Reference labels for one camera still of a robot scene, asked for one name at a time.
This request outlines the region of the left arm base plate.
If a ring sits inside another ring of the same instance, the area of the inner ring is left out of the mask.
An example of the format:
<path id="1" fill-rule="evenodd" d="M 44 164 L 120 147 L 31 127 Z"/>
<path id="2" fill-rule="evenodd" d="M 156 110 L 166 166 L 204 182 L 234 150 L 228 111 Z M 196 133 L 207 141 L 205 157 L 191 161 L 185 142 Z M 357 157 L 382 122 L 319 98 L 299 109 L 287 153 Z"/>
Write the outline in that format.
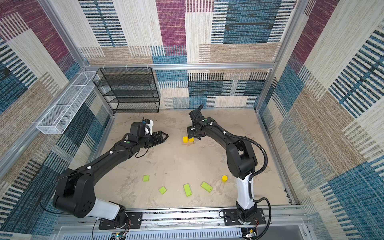
<path id="1" fill-rule="evenodd" d="M 139 229 L 142 224 L 143 212 L 126 212 L 122 218 L 114 220 L 101 219 L 99 230 L 128 230 Z"/>

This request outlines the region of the natural wood block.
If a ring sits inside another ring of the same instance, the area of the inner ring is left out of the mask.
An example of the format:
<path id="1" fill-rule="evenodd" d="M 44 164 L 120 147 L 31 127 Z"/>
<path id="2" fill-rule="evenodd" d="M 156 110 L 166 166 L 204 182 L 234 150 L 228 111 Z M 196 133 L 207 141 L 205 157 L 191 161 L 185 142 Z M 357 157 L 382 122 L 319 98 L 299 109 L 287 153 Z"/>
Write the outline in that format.
<path id="1" fill-rule="evenodd" d="M 191 138 L 191 139 L 188 139 L 188 138 L 183 139 L 183 144 L 184 144 L 184 145 L 191 145 L 191 144 L 193 144 L 193 143 L 194 143 L 194 138 Z"/>

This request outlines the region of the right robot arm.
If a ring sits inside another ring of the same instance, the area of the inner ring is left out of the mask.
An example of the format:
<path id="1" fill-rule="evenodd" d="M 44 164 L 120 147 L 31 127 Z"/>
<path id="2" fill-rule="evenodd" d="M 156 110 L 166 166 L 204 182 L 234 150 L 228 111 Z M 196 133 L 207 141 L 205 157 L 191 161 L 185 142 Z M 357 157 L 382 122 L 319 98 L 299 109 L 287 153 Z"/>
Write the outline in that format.
<path id="1" fill-rule="evenodd" d="M 253 221 L 258 210 L 258 201 L 254 199 L 253 177 L 261 174 L 268 166 L 268 155 L 264 148 L 248 137 L 231 134 L 210 117 L 193 120 L 187 131 L 189 138 L 200 140 L 202 137 L 210 137 L 226 150 L 228 168 L 237 179 L 236 207 L 239 221 L 242 224 Z M 263 166 L 258 171 L 253 146 L 258 147 L 264 157 Z"/>

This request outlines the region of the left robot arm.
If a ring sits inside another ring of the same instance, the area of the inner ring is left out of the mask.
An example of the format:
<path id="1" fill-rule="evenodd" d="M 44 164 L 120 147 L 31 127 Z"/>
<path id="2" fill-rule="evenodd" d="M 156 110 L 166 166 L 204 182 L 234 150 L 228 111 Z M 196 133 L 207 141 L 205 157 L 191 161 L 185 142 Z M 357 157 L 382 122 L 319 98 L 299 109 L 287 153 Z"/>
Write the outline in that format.
<path id="1" fill-rule="evenodd" d="M 53 183 L 56 185 L 53 207 L 58 215 L 68 214 L 77 218 L 93 217 L 102 220 L 111 229 L 125 227 L 129 218 L 123 205 L 96 197 L 94 186 L 114 167 L 135 156 L 140 149 L 149 149 L 164 143 L 168 134 L 157 131 L 135 136 L 125 134 L 106 153 L 75 170 L 64 170 Z"/>

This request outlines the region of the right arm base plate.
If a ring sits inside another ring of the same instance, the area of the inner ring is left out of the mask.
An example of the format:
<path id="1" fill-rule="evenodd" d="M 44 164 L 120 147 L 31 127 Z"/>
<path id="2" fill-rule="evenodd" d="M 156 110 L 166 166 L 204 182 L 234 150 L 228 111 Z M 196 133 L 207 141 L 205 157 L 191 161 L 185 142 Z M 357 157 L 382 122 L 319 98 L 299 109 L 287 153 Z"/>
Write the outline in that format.
<path id="1" fill-rule="evenodd" d="M 267 223 L 264 211 L 261 208 L 242 212 L 240 209 L 224 209 L 219 211 L 226 226 L 236 225 L 264 225 Z"/>

